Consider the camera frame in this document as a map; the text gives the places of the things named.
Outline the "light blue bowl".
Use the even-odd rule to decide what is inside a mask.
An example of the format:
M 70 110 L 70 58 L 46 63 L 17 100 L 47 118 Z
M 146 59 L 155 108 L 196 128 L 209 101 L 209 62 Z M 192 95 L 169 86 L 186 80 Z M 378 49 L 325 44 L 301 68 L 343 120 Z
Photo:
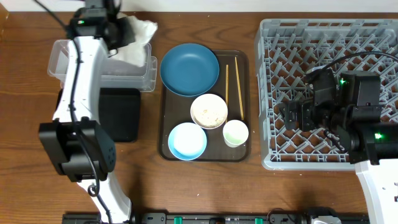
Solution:
M 182 161 L 199 158 L 207 146 L 204 130 L 195 123 L 181 123 L 174 127 L 168 138 L 168 147 L 173 156 Z

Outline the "white tissue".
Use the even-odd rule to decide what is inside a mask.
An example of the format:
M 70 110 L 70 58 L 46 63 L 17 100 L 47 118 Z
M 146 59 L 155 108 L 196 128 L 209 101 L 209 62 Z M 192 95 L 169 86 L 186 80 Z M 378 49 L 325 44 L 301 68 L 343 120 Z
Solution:
M 129 40 L 126 46 L 118 48 L 116 54 L 110 56 L 110 58 L 143 67 L 147 57 L 144 47 L 154 36 L 158 24 L 148 20 L 142 21 L 136 16 L 127 16 L 121 12 L 118 13 L 117 18 L 121 19 L 127 25 L 127 28 L 132 30 L 131 36 L 134 40 Z

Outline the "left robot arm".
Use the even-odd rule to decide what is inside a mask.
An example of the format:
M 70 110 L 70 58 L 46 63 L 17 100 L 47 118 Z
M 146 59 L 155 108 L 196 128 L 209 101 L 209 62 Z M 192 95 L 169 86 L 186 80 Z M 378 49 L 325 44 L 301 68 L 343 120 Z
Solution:
M 39 139 L 55 170 L 91 197 L 99 217 L 91 223 L 137 223 L 130 198 L 117 180 L 116 146 L 100 125 L 103 63 L 123 46 L 119 1 L 85 1 L 68 24 L 68 67 L 52 122 L 39 126 Z

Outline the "pink bowl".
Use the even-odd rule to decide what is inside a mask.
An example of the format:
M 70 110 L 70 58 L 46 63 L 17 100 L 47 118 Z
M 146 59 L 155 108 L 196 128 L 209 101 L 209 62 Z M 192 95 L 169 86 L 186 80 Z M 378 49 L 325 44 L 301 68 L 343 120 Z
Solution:
M 228 107 L 224 99 L 215 94 L 197 97 L 191 107 L 190 116 L 194 123 L 204 129 L 215 129 L 225 123 Z

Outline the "dark blue plate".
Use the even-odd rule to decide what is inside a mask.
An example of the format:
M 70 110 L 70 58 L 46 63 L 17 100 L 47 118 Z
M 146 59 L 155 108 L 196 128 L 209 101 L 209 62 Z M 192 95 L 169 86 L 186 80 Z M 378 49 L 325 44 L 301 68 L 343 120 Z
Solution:
M 220 64 L 215 53 L 200 44 L 180 44 L 170 49 L 160 64 L 164 86 L 176 95 L 192 97 L 206 93 L 217 82 Z

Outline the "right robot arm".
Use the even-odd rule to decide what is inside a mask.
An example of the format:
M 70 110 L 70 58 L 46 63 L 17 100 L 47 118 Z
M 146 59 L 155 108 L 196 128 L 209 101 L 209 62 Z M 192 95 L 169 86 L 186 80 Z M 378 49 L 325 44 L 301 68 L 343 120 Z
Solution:
M 305 78 L 313 96 L 278 105 L 285 127 L 323 128 L 324 135 L 354 165 L 369 221 L 397 223 L 397 124 L 381 120 L 380 76 L 348 71 L 335 79 L 332 70 L 322 68 Z

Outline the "white cup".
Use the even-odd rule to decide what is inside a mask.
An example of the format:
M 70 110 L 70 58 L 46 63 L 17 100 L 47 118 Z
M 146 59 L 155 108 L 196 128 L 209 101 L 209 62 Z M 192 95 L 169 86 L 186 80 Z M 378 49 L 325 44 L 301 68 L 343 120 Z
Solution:
M 223 127 L 223 138 L 227 146 L 238 147 L 244 144 L 249 137 L 249 129 L 240 120 L 228 121 Z

